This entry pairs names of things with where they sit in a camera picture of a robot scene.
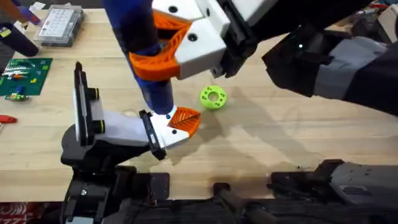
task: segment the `green circuit board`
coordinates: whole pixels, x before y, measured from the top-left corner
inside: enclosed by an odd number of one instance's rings
[[[17,86],[24,87],[23,95],[40,95],[51,63],[52,58],[11,59],[0,76],[0,96],[14,93]],[[10,80],[10,74],[22,75],[24,78]]]

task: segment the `green ring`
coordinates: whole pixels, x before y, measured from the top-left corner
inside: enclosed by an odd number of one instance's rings
[[[215,93],[218,96],[216,101],[211,101],[209,96]],[[207,86],[200,92],[200,102],[209,110],[217,110],[222,108],[227,100],[225,91],[218,85]]]

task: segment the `clear plastic case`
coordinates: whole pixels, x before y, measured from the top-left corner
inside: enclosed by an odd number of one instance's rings
[[[52,5],[34,40],[43,46],[71,47],[83,20],[81,6]]]

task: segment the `screw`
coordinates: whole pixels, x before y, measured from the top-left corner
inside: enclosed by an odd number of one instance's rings
[[[178,8],[175,7],[175,6],[170,6],[170,7],[169,7],[169,12],[171,12],[171,13],[176,13],[176,12],[178,12]]]
[[[198,40],[198,36],[196,34],[189,34],[188,35],[188,40],[195,42]]]

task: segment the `wooden table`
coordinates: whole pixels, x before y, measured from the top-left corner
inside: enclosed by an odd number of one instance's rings
[[[74,122],[77,60],[89,85],[100,88],[105,109],[131,116],[147,109],[104,10],[86,13],[72,48],[41,50],[39,57],[54,58],[42,94],[26,103],[0,100],[0,114],[19,119],[0,134],[0,202],[63,199],[72,170],[60,162],[61,138]],[[34,31],[29,27],[26,35]],[[263,42],[233,78],[215,80],[204,72],[173,80],[175,103],[203,111],[200,129],[162,162],[147,153],[125,164],[141,172],[169,172],[171,198],[209,197],[214,182],[229,182],[244,197],[267,197],[271,172],[313,169],[324,159],[397,165],[395,117],[341,101],[309,99],[271,82],[261,56],[280,39]],[[228,104],[204,111],[199,92],[214,84],[225,89]]]

